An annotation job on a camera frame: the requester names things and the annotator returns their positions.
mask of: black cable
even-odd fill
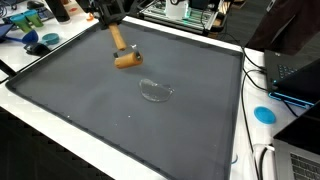
[[[150,2],[149,6],[142,7],[141,5],[144,4],[146,1],[147,1],[147,0],[141,1],[141,3],[139,3],[139,4],[137,5],[137,8],[138,8],[139,10],[147,9],[147,8],[150,7],[152,4],[156,4],[159,0],[156,0],[155,2]]]
[[[234,36],[232,36],[232,35],[229,34],[229,33],[222,33],[222,34],[226,34],[226,35],[230,36],[230,37],[237,43],[237,45],[239,45],[239,46],[241,47],[243,54],[245,55],[245,57],[248,59],[248,61],[249,61],[252,65],[256,66],[257,68],[259,68],[259,69],[261,69],[261,70],[263,70],[263,71],[266,71],[266,68],[265,68],[265,67],[258,66],[256,63],[254,63],[254,62],[248,57],[248,55],[247,55],[247,53],[246,53],[246,51],[245,51],[245,48],[244,48],[243,46],[241,46],[240,43],[238,43],[238,40],[237,40]]]
[[[11,10],[17,10],[18,9],[18,7],[17,7],[17,0],[15,0],[13,3],[8,3],[8,2],[6,2],[6,1],[3,1],[3,0],[1,0],[0,1],[2,4],[6,4],[7,6],[10,6],[11,7]]]
[[[0,81],[0,84],[6,82],[9,78],[5,78],[4,80]]]
[[[208,8],[209,3],[210,3],[210,0],[207,1],[206,6],[203,7],[203,10],[202,10],[202,12],[201,12],[200,22],[201,22],[201,24],[202,24],[202,26],[203,26],[203,31],[206,30],[206,27],[204,26],[204,23],[202,22],[203,13],[204,13],[204,11]]]
[[[8,13],[7,7],[0,1],[0,18],[5,17]]]
[[[99,177],[100,177],[100,180],[103,180],[101,171],[99,171]]]
[[[259,175],[259,180],[263,180],[263,159],[264,159],[264,156],[266,154],[266,152],[268,151],[268,148],[265,147],[263,150],[262,150],[262,153],[260,155],[260,159],[259,159],[259,172],[260,172],[260,175]]]
[[[251,136],[250,136],[250,132],[249,132],[248,119],[247,119],[246,110],[245,110],[245,107],[244,107],[244,98],[243,98],[244,83],[245,83],[246,77],[249,75],[250,72],[263,73],[263,71],[261,71],[261,70],[250,70],[248,72],[245,72],[245,75],[244,75],[243,80],[242,80],[242,85],[241,85],[241,104],[242,104],[244,122],[245,122],[245,125],[246,125],[246,130],[247,130],[247,135],[248,135],[248,139],[249,139],[250,149],[251,149],[252,154],[254,155],[254,149],[253,149],[252,140],[251,140]],[[253,157],[253,160],[254,160],[254,166],[255,166],[255,169],[256,169],[257,177],[259,178],[259,172],[258,172],[257,162],[255,161],[255,157]]]
[[[286,106],[287,108],[290,110],[290,112],[292,113],[292,115],[294,115],[295,117],[299,117],[293,110],[292,108],[289,106],[289,104],[286,102],[286,101],[282,101]]]
[[[252,84],[253,84],[256,88],[258,88],[258,89],[260,89],[260,90],[262,90],[262,91],[268,92],[267,89],[264,89],[264,88],[258,86],[258,85],[253,81],[253,79],[249,76],[249,74],[247,74],[247,77],[249,78],[249,80],[252,82]]]
[[[166,6],[166,4],[164,3],[164,0],[160,0],[160,3],[162,6]]]
[[[228,3],[228,5],[227,5],[227,9],[225,9],[226,10],[226,14],[229,14],[229,12],[231,13],[231,2],[227,2]],[[226,37],[226,33],[228,33],[228,19],[229,18],[227,18],[226,19],[226,23],[225,23],[225,30],[224,30],[224,33],[223,33],[223,35],[221,36],[221,38],[219,39],[220,41],[223,41],[224,39],[225,39],[225,37]]]
[[[226,13],[226,14],[229,14],[229,12],[231,12],[233,3],[234,3],[234,0],[231,0],[231,1],[229,2],[229,5],[228,5],[228,8],[229,8],[229,9],[227,10],[227,13]]]

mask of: blue circular object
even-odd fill
[[[254,109],[254,115],[264,124],[273,124],[276,122],[276,116],[266,107],[256,107]]]
[[[22,20],[25,20],[25,19],[26,19],[26,17],[25,17],[24,15],[22,15],[22,14],[15,15],[15,16],[12,16],[12,17],[10,18],[10,20],[11,20],[12,22],[19,22],[19,21],[22,21]]]
[[[25,16],[32,16],[32,15],[35,15],[35,14],[38,14],[37,10],[28,10],[26,12],[23,13]]]
[[[42,37],[42,40],[47,44],[47,45],[54,45],[59,43],[60,38],[57,33],[50,33],[46,34]]]

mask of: white table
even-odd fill
[[[241,51],[241,48],[236,45],[164,27],[154,23],[130,17],[126,17],[124,21],[158,29],[178,36],[189,37],[197,41],[206,42],[223,48]],[[96,21],[88,23],[85,20],[85,14],[81,14],[76,17],[72,17],[72,23],[68,25],[60,26],[55,20],[48,21],[45,23],[45,27],[43,29],[38,30],[38,33],[42,35],[48,32],[59,32],[63,41],[67,41],[69,38],[72,38],[85,28],[90,27],[95,23]],[[0,44],[0,58],[7,62],[14,70],[19,70],[37,59],[36,57],[26,55],[24,50],[21,49],[21,45],[17,43],[9,43],[8,46]],[[250,59],[259,65],[263,65],[263,53],[249,49],[246,50],[246,52]],[[245,68],[247,70],[254,69],[254,66],[246,61]],[[265,87],[265,78],[262,75],[252,73],[250,76],[258,85]],[[0,79],[3,79],[6,76],[2,74],[0,77]],[[267,97],[266,93],[257,90],[248,80],[245,82],[244,100],[253,144],[271,143],[272,136],[294,119],[282,102],[270,99]],[[61,120],[14,95],[5,87],[4,84],[0,85],[0,106],[114,179],[164,179],[164,177],[157,172],[154,172],[134,159],[106,145],[102,141],[95,139],[86,132],[79,130],[78,128],[66,123],[64,120]],[[270,108],[275,113],[277,122],[273,125],[264,125],[256,120],[253,115],[253,110],[257,106]],[[232,165],[230,179],[256,179],[254,167],[252,161],[250,161],[251,155],[249,141],[246,134],[241,108],[240,104],[233,148],[234,153],[238,155],[239,159],[237,163]],[[294,110],[298,114],[303,112],[303,110],[299,108],[294,108]],[[256,149],[259,151],[263,146],[255,145],[255,147],[257,147]],[[272,153],[268,152],[264,165],[265,179],[275,179],[273,161]]]
[[[14,14],[22,13],[27,10],[26,8],[27,1],[19,3],[18,9],[16,11],[8,10],[8,15],[11,16]],[[93,21],[86,20],[87,15],[85,13],[77,14],[71,16],[71,22],[65,25],[59,25],[58,21],[54,18],[44,22],[44,26],[40,28],[34,27],[33,29],[39,35],[39,39],[42,38],[45,34],[48,33],[58,33],[60,37],[60,42],[53,46],[49,46],[50,49],[54,49],[59,45],[70,40],[72,37],[81,33],[84,29],[96,24],[98,21],[95,19]],[[25,35],[21,30],[9,31],[7,36],[22,38]],[[15,41],[5,41],[0,44],[0,59],[6,64],[10,65],[13,70],[18,71],[25,67],[26,65],[34,62],[39,59],[38,56],[31,56],[26,53],[26,50],[23,48],[25,45]],[[0,71],[0,81],[5,79],[7,75]]]

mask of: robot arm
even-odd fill
[[[92,13],[98,18],[101,29],[106,29],[111,23],[120,23],[126,16],[121,0],[76,0],[86,13]]]

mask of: gray rubber mat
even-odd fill
[[[169,179],[228,179],[241,54],[130,23],[120,30],[142,65],[115,68],[110,32],[91,29],[6,85]],[[150,102],[142,79],[174,92]]]

